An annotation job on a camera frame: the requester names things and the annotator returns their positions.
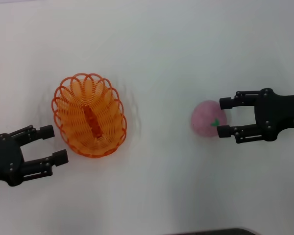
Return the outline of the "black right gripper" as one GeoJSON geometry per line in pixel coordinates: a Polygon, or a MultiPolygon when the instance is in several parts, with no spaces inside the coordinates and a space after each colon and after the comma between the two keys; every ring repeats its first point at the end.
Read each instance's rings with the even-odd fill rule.
{"type": "Polygon", "coordinates": [[[236,143],[274,141],[281,131],[294,128],[294,95],[278,95],[270,88],[237,91],[234,98],[220,98],[219,104],[221,109],[254,106],[256,120],[251,125],[218,126],[220,138],[234,136],[236,143]]]}

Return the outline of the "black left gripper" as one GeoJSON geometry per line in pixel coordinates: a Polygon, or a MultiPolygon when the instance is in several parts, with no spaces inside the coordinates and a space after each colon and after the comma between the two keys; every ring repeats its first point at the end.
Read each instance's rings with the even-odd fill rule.
{"type": "Polygon", "coordinates": [[[11,187],[18,186],[23,181],[51,176],[53,166],[68,163],[66,149],[54,152],[46,158],[24,161],[21,146],[39,139],[53,138],[54,136],[52,125],[39,129],[30,125],[10,134],[0,134],[0,181],[6,182],[11,187]]]}

